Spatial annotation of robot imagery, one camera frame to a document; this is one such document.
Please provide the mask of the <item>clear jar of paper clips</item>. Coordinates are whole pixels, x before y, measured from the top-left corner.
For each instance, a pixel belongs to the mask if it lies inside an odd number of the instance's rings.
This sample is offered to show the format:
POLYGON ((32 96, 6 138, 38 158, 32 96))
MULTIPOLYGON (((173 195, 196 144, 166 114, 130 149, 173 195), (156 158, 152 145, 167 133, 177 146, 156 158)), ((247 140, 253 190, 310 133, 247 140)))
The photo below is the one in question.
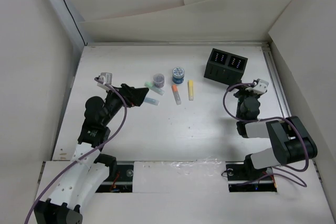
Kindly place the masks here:
POLYGON ((153 84, 157 88, 162 88, 164 87, 165 84, 165 77, 161 73, 157 73, 153 76, 153 84))

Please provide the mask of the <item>blue lidded round jar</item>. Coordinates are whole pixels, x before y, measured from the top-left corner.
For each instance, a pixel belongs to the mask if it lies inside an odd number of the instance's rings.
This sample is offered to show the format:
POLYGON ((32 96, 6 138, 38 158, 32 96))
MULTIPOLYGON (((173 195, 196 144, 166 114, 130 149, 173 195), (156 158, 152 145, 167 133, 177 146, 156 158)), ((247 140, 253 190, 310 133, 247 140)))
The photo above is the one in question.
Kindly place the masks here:
POLYGON ((175 84, 181 84, 184 81, 185 70, 182 67, 175 67, 172 70, 172 81, 175 84))

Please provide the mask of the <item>yellow highlighter pen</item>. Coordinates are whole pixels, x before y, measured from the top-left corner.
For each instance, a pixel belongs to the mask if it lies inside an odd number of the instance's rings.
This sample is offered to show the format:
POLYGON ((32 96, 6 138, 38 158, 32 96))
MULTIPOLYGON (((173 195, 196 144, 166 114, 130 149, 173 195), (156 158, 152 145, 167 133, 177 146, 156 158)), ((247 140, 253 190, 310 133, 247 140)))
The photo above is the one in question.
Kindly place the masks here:
POLYGON ((188 99, 190 101, 194 100, 194 83, 193 83, 193 80, 188 81, 188 99))

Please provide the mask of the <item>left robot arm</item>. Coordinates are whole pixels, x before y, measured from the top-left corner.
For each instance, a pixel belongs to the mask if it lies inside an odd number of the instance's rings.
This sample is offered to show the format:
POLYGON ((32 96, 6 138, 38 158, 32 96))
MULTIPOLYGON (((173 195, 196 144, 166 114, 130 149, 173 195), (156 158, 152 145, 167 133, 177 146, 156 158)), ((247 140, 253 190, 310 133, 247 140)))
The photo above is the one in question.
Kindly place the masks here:
POLYGON ((140 106, 149 89, 124 83, 119 88, 104 87, 105 99, 95 96, 85 104, 85 120, 71 164, 49 183, 56 187, 47 200, 38 196, 33 204, 37 223, 82 223, 82 209, 105 180, 117 175, 116 158, 102 154, 103 147, 116 136, 108 124, 120 109, 140 106))

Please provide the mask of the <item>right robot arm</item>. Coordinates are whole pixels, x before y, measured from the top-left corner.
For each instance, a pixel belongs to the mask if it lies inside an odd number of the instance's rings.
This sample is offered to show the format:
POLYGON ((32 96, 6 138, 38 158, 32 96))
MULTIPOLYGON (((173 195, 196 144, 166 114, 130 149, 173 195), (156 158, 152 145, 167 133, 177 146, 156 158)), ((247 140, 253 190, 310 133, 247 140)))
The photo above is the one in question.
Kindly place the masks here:
POLYGON ((308 162, 318 154, 318 148, 297 116, 259 121, 263 92, 243 85, 237 88, 237 131, 243 138, 267 138, 271 147, 245 157, 241 173, 246 180, 254 180, 271 171, 274 166, 285 166, 299 161, 308 162))

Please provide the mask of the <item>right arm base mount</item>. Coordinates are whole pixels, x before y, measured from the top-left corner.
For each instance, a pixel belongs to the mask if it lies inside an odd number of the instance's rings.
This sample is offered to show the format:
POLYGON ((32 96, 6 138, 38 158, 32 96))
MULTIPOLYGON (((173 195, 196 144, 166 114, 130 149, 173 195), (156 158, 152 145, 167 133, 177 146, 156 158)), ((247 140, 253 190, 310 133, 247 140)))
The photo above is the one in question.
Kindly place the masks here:
POLYGON ((228 181, 230 193, 277 192, 274 178, 267 176, 259 181, 255 179, 266 175, 266 169, 248 171, 243 162, 226 162, 221 176, 228 181))

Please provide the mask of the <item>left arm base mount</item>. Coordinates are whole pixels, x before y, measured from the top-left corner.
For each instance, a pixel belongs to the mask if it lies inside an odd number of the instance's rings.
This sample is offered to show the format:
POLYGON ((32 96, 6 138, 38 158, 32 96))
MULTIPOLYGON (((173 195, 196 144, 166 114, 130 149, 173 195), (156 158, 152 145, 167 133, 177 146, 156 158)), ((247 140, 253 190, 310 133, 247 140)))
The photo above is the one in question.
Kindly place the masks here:
POLYGON ((118 163, 117 171, 110 175, 96 193, 131 193, 133 189, 134 163, 118 163))

